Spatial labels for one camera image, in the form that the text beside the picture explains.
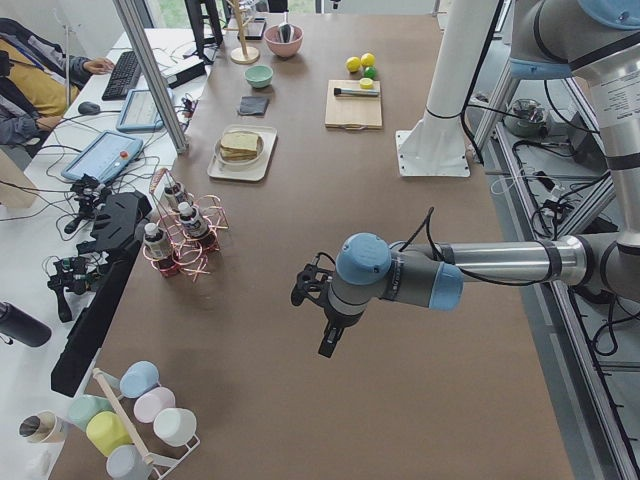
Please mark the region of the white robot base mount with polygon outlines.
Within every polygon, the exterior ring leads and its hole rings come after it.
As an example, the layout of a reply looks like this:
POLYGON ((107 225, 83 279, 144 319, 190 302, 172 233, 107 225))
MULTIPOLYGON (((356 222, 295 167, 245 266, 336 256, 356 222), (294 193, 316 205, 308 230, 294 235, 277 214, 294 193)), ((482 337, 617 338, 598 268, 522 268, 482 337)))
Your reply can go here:
POLYGON ((412 130, 396 132, 401 176, 470 175, 463 110, 485 44, 493 38, 502 5, 501 1, 492 0, 452 3, 423 117, 412 130))

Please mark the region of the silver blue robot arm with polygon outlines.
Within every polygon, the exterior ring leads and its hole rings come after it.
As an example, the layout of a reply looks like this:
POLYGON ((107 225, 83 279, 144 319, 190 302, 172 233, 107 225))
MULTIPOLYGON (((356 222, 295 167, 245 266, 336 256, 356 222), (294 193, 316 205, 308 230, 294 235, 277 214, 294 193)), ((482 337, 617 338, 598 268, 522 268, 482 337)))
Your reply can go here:
POLYGON ((320 281, 330 356, 373 298, 450 310, 467 279, 507 286, 550 281, 639 297, 639 5, 635 1, 519 1, 509 58, 516 79, 578 76, 590 89, 623 216, 617 234, 557 240, 418 245, 350 236, 320 281))

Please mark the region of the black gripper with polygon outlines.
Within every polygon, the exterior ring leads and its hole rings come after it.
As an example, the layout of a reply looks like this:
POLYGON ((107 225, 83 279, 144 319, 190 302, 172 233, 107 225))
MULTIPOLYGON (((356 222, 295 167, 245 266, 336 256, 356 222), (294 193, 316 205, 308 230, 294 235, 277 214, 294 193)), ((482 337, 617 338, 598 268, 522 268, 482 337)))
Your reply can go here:
POLYGON ((324 329, 318 353, 324 357, 331 357, 344 330, 354 326, 361 318, 361 314, 345 314, 328 305, 324 308, 327 325, 324 329))

